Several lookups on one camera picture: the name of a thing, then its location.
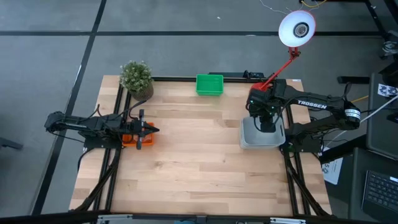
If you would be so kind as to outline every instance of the orange object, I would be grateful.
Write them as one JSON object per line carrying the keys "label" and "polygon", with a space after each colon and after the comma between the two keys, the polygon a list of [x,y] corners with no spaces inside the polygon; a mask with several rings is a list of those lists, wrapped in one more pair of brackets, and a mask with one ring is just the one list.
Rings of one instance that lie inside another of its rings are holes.
{"label": "orange object", "polygon": [[[153,122],[147,122],[147,124],[154,126]],[[151,146],[153,144],[155,144],[155,134],[148,134],[147,136],[144,137],[144,139],[142,140],[142,146]],[[133,136],[133,140],[131,141],[131,134],[123,134],[123,146],[126,147],[131,147],[131,146],[135,146],[137,144],[137,140],[138,140],[138,135],[134,135]]]}

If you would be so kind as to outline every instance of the black aluminum frame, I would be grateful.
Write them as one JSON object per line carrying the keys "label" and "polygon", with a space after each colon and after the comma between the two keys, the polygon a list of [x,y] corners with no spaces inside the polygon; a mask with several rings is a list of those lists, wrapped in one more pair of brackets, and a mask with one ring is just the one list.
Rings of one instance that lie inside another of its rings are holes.
{"label": "black aluminum frame", "polygon": [[[50,30],[45,30],[45,31],[26,31],[26,30],[10,30],[10,31],[0,31],[0,36],[88,36],[88,43],[86,45],[85,52],[83,54],[83,58],[81,60],[80,68],[79,71],[76,75],[76,82],[73,85],[72,92],[70,94],[69,100],[67,102],[65,114],[66,115],[72,115],[72,111],[75,106],[75,102],[77,99],[78,92],[81,87],[81,82],[83,80],[83,76],[85,74],[85,69],[88,63],[88,59],[91,54],[91,50],[93,48],[93,44],[95,41],[96,36],[142,36],[142,35],[173,35],[173,36],[190,36],[190,35],[220,35],[220,36],[234,36],[234,35],[239,35],[239,36],[245,36],[245,35],[257,35],[257,36],[277,36],[278,33],[276,31],[125,31],[125,32],[118,32],[118,31],[98,31],[98,27],[100,25],[102,15],[105,9],[107,0],[101,0],[101,3],[99,5],[98,13],[96,15],[95,22],[93,24],[93,28],[91,31],[79,31],[79,30],[61,30],[61,31],[50,31]],[[367,6],[370,4],[369,0],[355,0],[353,2],[363,2],[367,4]],[[397,5],[393,0],[384,0],[386,5],[388,6],[390,12],[392,13],[394,19],[398,21],[398,15],[395,14],[398,10]],[[385,38],[386,32],[382,28],[381,23],[378,21],[377,15],[372,9],[372,7],[368,7],[370,14],[372,15],[377,28],[379,29],[378,31],[326,31],[326,32],[316,32],[315,36],[381,36],[382,38]],[[192,82],[195,78],[190,78],[190,77],[158,77],[155,80],[157,81],[178,81],[178,82]],[[247,80],[247,79],[236,79],[236,78],[225,78],[225,82],[249,82],[249,83],[254,83],[256,82],[255,80]],[[121,99],[117,98],[116,104],[120,103]],[[288,113],[288,119],[289,122],[292,121],[292,118],[289,118],[289,113]],[[61,135],[65,135],[66,131],[60,132]],[[39,193],[37,195],[37,199],[34,203],[34,207],[32,209],[32,215],[40,215],[42,212],[42,208],[44,206],[45,198],[47,196],[47,192],[49,190],[52,176],[55,170],[55,167],[57,165],[57,161],[60,155],[60,151],[63,145],[63,140],[64,138],[55,138],[54,143],[52,145],[52,150],[51,150],[51,155],[50,155],[50,160],[47,165],[45,175],[43,178],[43,181],[40,185]],[[104,160],[103,160],[103,166],[101,168],[101,175],[104,174],[105,168],[107,166],[107,163],[105,161],[109,161],[109,155],[110,155],[110,149],[105,149],[105,154],[104,154]],[[302,168],[301,168],[301,162],[300,162],[300,156],[299,154],[294,155],[296,164],[298,164],[298,169],[297,172],[300,177],[303,177],[302,175]],[[99,200],[95,200],[94,202],[94,208],[99,207]],[[304,210],[305,213],[308,213],[308,208],[307,205],[304,204]]]}

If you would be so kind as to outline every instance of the green container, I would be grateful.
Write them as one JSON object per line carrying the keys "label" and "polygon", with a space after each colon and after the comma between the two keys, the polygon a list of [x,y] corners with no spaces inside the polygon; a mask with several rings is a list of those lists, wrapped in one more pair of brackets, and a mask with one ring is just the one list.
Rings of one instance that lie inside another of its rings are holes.
{"label": "green container", "polygon": [[201,96],[220,96],[224,92],[224,76],[197,75],[197,93]]}

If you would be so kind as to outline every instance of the white lamp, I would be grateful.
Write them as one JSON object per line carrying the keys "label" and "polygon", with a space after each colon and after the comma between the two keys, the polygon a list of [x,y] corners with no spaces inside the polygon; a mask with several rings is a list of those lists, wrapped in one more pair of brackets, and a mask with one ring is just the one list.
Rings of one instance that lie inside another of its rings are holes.
{"label": "white lamp", "polygon": [[307,43],[315,33],[315,19],[307,11],[294,11],[279,25],[279,38],[288,47]]}

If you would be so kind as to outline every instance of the wooden table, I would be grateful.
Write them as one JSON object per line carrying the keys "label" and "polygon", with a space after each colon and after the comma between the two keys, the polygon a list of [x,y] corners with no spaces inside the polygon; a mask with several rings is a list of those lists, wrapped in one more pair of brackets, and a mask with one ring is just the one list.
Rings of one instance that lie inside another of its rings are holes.
{"label": "wooden table", "polygon": [[[287,83],[303,90],[300,80]],[[249,83],[225,83],[224,93],[211,97],[198,96],[195,82],[154,82],[153,97],[132,114],[145,109],[145,120],[154,122],[160,132],[155,134],[154,146],[122,150],[111,211],[291,216],[282,154],[277,148],[239,147],[240,123],[249,116],[244,105],[250,87]],[[118,76],[104,76],[97,101],[102,114],[113,112],[117,92]],[[293,105],[292,111],[295,122],[310,121],[306,107]],[[79,206],[93,190],[103,155],[104,149],[95,149],[83,158],[70,208]],[[310,153],[301,153],[301,158],[308,189],[330,213],[320,163]],[[302,213],[297,186],[296,194]],[[105,199],[103,193],[100,208]]]}

